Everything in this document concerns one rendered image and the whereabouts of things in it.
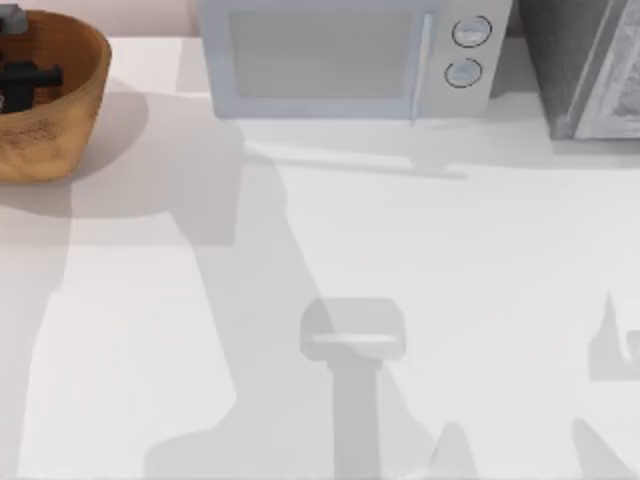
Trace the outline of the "pale grey rounded box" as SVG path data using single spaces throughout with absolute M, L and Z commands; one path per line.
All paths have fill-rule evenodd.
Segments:
M 0 3 L 0 35 L 20 35 L 29 28 L 26 11 L 16 3 Z

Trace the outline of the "wooden bowl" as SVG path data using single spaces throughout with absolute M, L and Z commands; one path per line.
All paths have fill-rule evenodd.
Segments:
M 61 13 L 25 11 L 25 33 L 0 35 L 0 71 L 17 61 L 32 61 L 41 69 L 59 65 L 63 84 L 37 89 L 30 110 L 0 111 L 0 183 L 58 179 L 77 167 L 96 122 L 111 61 L 111 47 L 94 27 Z

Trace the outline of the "microwave oven door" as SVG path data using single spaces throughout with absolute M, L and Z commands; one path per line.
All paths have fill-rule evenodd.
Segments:
M 225 119 L 409 119 L 429 0 L 197 0 Z

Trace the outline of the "microwave knob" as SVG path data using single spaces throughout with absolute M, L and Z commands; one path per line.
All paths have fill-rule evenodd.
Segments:
M 466 89 L 478 83 L 483 76 L 483 66 L 472 58 L 451 62 L 444 70 L 446 83 L 454 89 Z
M 458 20 L 452 29 L 452 39 L 461 48 L 476 48 L 486 43 L 493 25 L 485 16 L 472 16 Z

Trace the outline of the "pale microwave oven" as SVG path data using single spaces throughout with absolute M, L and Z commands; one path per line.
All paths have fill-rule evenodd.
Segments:
M 489 102 L 498 60 L 508 25 L 513 0 L 429 0 L 433 15 L 428 79 L 425 85 L 422 119 L 476 117 Z M 489 40 L 476 48 L 461 48 L 452 39 L 458 20 L 485 16 L 493 25 Z M 454 89 L 444 79 L 451 63 L 472 58 L 483 66 L 483 76 L 475 85 Z

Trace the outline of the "grey cabinet door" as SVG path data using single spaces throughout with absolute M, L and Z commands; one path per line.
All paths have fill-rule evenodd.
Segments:
M 640 140 L 640 0 L 611 0 L 586 64 L 574 137 Z

